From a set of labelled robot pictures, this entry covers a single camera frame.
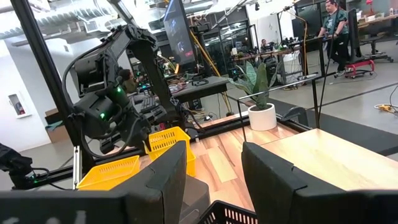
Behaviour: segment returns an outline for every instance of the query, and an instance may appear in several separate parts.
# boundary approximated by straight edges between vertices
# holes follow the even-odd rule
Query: white pot
[[[275,106],[272,103],[267,103],[270,108],[262,111],[256,111],[256,105],[249,107],[250,127],[255,131],[267,131],[276,127],[276,112]]]

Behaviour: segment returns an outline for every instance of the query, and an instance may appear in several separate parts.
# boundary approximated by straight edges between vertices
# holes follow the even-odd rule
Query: black basket
[[[200,217],[198,224],[258,224],[257,215],[244,208],[214,201]]]

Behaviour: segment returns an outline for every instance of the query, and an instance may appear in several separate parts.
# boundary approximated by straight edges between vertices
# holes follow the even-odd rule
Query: monitor
[[[193,65],[194,46],[181,0],[171,0],[164,16],[164,27],[176,63]]]

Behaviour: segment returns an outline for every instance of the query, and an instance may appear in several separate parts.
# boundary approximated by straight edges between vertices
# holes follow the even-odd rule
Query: black chair back
[[[356,9],[348,12],[349,42],[351,45],[351,57],[349,63],[356,63],[364,60],[361,53],[358,34],[358,21],[356,20]]]

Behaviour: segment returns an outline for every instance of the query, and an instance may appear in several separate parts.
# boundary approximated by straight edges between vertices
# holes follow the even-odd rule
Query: yellow basket
[[[79,190],[111,190],[139,172],[139,156],[93,167],[77,185]]]
[[[166,150],[170,149],[176,142],[185,141],[187,144],[187,174],[191,177],[196,176],[195,155],[189,145],[190,137],[180,127],[169,128],[149,135],[151,152],[145,147],[145,152],[154,161],[159,158]]]

